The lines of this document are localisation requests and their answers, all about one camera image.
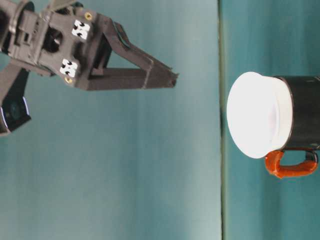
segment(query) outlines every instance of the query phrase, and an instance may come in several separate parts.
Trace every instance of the teal backdrop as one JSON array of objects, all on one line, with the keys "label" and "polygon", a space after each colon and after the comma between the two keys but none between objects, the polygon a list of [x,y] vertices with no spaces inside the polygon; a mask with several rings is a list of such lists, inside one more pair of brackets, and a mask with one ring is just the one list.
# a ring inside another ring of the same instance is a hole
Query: teal backdrop
[{"label": "teal backdrop", "polygon": [[177,86],[85,92],[32,73],[32,121],[0,138],[0,239],[220,239],[217,1],[82,2],[180,73]]},{"label": "teal backdrop", "polygon": [[[318,0],[220,1],[222,109],[233,82],[244,72],[319,76],[319,9]],[[225,239],[317,239],[320,171],[276,179],[262,159],[248,158],[237,149],[224,111],[223,118]],[[303,157],[302,152],[291,152],[284,164]]]}]

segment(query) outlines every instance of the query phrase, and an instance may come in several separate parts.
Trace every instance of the black mug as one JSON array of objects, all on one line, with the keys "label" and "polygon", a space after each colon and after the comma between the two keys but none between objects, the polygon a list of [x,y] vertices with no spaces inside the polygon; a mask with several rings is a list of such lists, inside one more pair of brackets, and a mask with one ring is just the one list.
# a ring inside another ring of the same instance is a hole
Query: black mug
[{"label": "black mug", "polygon": [[[279,177],[312,174],[320,150],[320,77],[241,75],[230,90],[229,130],[235,144],[252,158],[265,156],[269,173]],[[281,166],[285,151],[305,151],[305,161]]]}]

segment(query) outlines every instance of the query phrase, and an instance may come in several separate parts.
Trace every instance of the orange handle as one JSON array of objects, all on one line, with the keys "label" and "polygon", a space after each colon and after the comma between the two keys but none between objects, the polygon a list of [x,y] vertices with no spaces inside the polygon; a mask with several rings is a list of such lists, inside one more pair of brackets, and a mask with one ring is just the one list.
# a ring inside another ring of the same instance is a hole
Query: orange handle
[{"label": "orange handle", "polygon": [[306,160],[292,166],[280,165],[284,154],[283,151],[272,151],[265,157],[265,167],[268,172],[280,179],[308,176],[318,167],[318,155],[314,151],[306,151]]}]

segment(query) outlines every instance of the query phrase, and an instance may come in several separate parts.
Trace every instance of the white lid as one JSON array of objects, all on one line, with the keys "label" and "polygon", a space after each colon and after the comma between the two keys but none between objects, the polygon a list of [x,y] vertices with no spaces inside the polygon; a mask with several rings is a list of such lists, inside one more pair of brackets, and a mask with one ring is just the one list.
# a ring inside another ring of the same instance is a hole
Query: white lid
[{"label": "white lid", "polygon": [[293,123],[288,86],[275,77],[242,74],[233,84],[226,108],[231,136],[247,156],[259,159],[281,149]]}]

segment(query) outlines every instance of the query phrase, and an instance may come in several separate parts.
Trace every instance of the screw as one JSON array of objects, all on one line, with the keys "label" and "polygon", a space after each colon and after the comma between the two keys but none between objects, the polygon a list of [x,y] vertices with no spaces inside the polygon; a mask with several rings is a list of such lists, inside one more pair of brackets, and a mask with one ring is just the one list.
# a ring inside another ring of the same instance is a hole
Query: screw
[{"label": "screw", "polygon": [[89,21],[91,21],[92,20],[92,14],[90,13],[90,12],[86,12],[85,14],[84,14],[84,17],[85,17],[85,19],[87,19],[87,20],[89,20]]},{"label": "screw", "polygon": [[73,80],[69,77],[65,77],[64,80],[67,84],[72,84],[72,82],[73,82]]}]

